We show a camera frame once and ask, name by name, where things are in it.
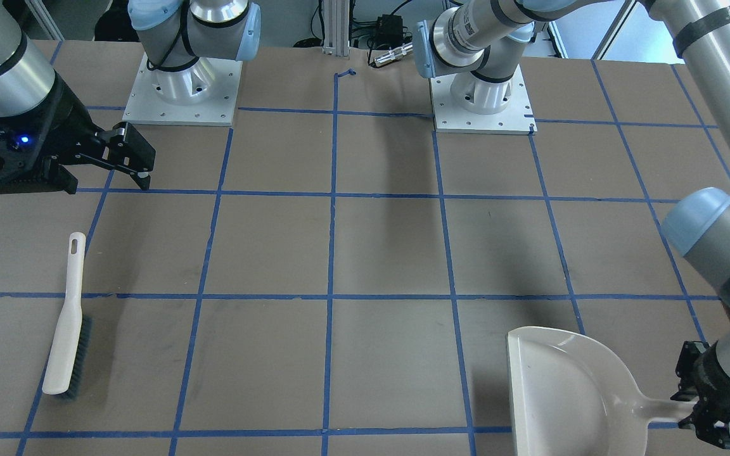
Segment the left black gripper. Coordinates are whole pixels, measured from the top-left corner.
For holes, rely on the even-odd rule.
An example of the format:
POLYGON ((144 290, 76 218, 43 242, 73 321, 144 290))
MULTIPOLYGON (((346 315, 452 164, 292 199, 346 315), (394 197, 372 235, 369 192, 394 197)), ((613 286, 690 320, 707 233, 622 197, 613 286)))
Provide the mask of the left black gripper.
POLYGON ((715 347, 703 341, 685 341, 676 367, 678 392, 673 401, 697 398, 692 413, 677 427, 695 431, 708 444, 730 444, 730 376, 716 357, 715 347))

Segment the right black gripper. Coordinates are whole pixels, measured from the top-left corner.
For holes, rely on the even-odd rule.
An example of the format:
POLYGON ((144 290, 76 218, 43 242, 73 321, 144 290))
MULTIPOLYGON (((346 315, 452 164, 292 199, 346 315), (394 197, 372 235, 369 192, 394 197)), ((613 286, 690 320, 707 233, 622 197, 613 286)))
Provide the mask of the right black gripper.
POLYGON ((150 189, 156 150, 130 122, 96 126, 60 75, 37 107, 0 117, 0 194, 75 194, 69 165, 94 165, 131 177, 150 189))

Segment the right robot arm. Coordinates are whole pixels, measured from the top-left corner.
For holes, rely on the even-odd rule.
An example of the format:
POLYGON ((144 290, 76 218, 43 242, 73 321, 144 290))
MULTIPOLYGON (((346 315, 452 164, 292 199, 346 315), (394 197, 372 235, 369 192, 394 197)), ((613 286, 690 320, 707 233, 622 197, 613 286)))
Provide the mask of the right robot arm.
MULTIPOLYGON (((210 60, 249 61, 262 14, 251 1, 130 1, 157 98, 208 100, 219 78, 210 60)), ((99 127, 73 90, 0 2, 0 194, 77 191, 69 165, 95 165, 150 188, 156 152, 130 122, 99 127)))

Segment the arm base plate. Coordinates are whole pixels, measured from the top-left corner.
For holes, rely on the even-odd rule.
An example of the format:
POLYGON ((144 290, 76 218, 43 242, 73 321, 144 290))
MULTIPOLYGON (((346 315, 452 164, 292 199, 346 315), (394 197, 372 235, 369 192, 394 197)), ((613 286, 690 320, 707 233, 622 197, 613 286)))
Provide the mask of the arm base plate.
POLYGON ((533 135, 538 132, 522 69, 489 83, 469 72, 430 80, 435 130, 458 134, 533 135))
POLYGON ((144 56, 122 119, 136 125, 218 126, 234 123, 241 61, 200 58, 180 72, 150 70, 144 56))

